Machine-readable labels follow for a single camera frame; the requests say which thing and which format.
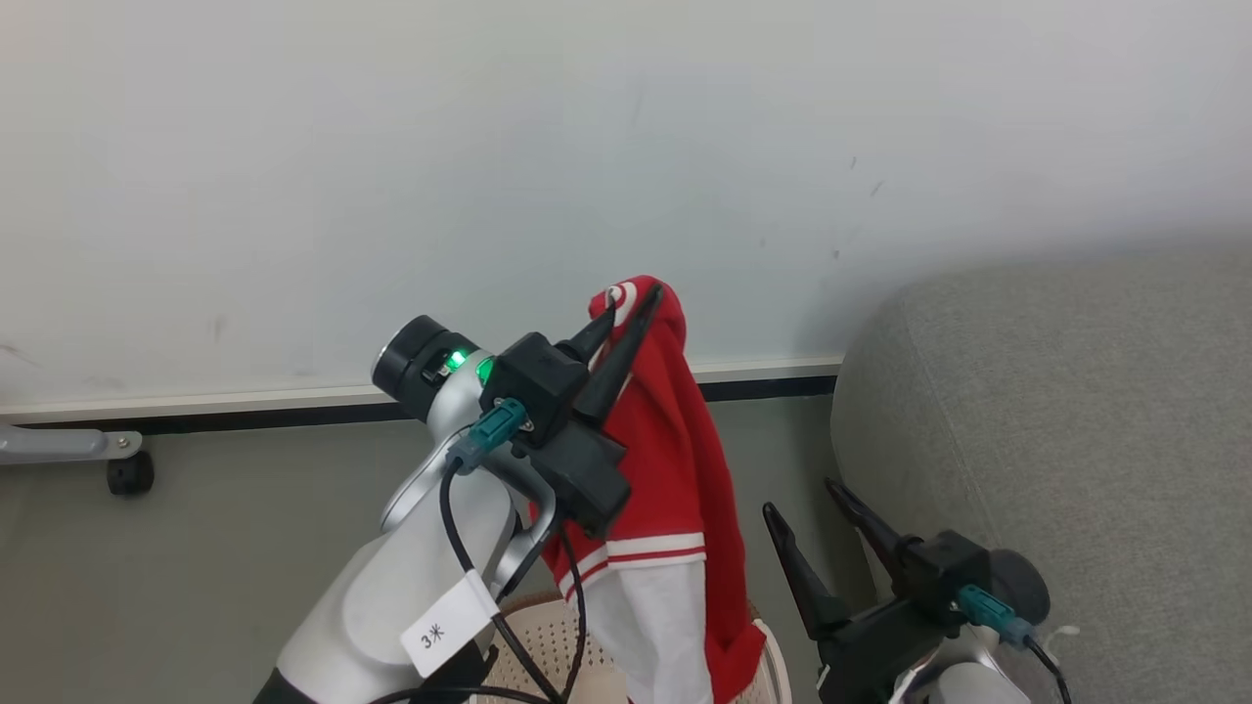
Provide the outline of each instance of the red and white jacket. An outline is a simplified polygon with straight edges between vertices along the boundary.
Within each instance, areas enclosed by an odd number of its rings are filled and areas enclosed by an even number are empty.
[[[617,301],[612,341],[655,282],[636,277],[592,299],[592,317]],[[620,468],[630,502],[603,542],[567,526],[588,630],[626,675],[635,704],[726,704],[751,684],[765,643],[749,616],[730,471],[685,341],[682,307],[666,286],[605,426],[627,448]],[[572,600],[558,541],[543,559]]]

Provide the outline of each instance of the cable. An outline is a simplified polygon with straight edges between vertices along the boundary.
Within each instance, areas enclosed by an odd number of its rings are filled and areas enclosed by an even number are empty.
[[[570,576],[573,577],[575,599],[578,600],[578,639],[573,648],[573,663],[570,665],[570,676],[565,678],[565,689],[561,690],[561,698],[568,701],[570,694],[573,693],[573,680],[578,679],[578,668],[582,666],[582,651],[587,648],[587,600],[582,594],[582,575],[578,574],[578,559],[573,554],[573,544],[570,542],[570,535],[565,532],[563,526],[560,531],[561,547],[565,547],[566,555],[570,556]]]
[[[443,530],[448,534],[448,542],[452,544],[452,552],[457,556],[457,562],[461,564],[461,569],[464,571],[471,571],[475,569],[473,560],[470,559],[470,552],[466,550],[464,542],[461,540],[461,534],[457,531],[456,519],[452,516],[452,480],[456,479],[456,470],[461,466],[458,460],[452,460],[443,475],[443,480],[439,482],[439,512],[443,516]],[[513,633],[512,626],[505,620],[503,614],[496,614],[491,618],[491,623],[496,626],[500,636],[508,645],[508,649],[513,651],[517,656],[517,661],[522,664],[522,669],[526,674],[531,675],[535,684],[540,686],[543,695],[548,698],[548,701],[543,704],[565,704],[565,698],[561,693],[552,686],[552,683],[543,676],[543,671],[531,658],[531,654],[526,651],[522,646],[522,641]]]
[[[482,694],[483,696],[498,696],[501,699],[512,699],[513,701],[523,701],[525,704],[550,704],[547,699],[535,696],[533,694],[526,694],[525,691],[513,691],[512,689],[505,689],[501,686],[434,686],[434,688],[416,688],[416,689],[402,689],[399,691],[393,691],[391,694],[384,694],[378,699],[374,699],[369,704],[396,704],[397,701],[412,700],[414,703],[426,701],[431,696],[471,696],[475,694]]]
[[[448,534],[452,552],[457,556],[461,569],[468,572],[475,569],[473,560],[470,559],[470,551],[466,550],[466,544],[457,531],[456,517],[452,516],[452,480],[459,468],[461,458],[457,457],[448,462],[448,468],[443,471],[443,480],[439,482],[439,514],[443,516],[443,532]]]
[[[1057,678],[1057,689],[1060,690],[1060,700],[1064,701],[1064,704],[1073,704],[1074,700],[1069,698],[1069,685],[1065,684],[1065,675],[1060,674],[1060,668],[1058,668],[1052,658],[1048,656],[1048,653],[1042,645],[1039,645],[1038,640],[1028,635],[1025,636],[1024,643],[1025,646],[1030,649],[1030,653],[1034,653],[1035,658],[1043,663],[1043,666],[1048,668],[1048,671]]]

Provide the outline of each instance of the gray sofa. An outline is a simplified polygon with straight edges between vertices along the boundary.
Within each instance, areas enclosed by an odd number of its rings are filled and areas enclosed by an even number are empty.
[[[1079,629],[1050,645],[1075,701],[1252,701],[1252,249],[914,286],[849,352],[831,431],[901,532],[1039,567],[1042,634]],[[1003,659],[1054,699],[1037,661]]]

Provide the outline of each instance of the floor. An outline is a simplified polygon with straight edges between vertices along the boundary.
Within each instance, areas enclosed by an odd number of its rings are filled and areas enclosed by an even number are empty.
[[[865,560],[820,479],[830,397],[710,406],[735,480],[754,604],[813,704],[805,638],[760,517],[774,501],[826,584],[863,608]],[[250,701],[274,658],[431,442],[413,421],[145,441],[156,486],[99,465],[0,468],[0,700]],[[525,589],[551,585],[530,575]]]

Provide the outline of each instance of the white label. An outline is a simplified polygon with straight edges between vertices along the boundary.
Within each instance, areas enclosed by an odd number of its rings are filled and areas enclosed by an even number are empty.
[[[477,570],[466,572],[416,624],[401,634],[422,679],[429,678],[482,633],[500,613]]]

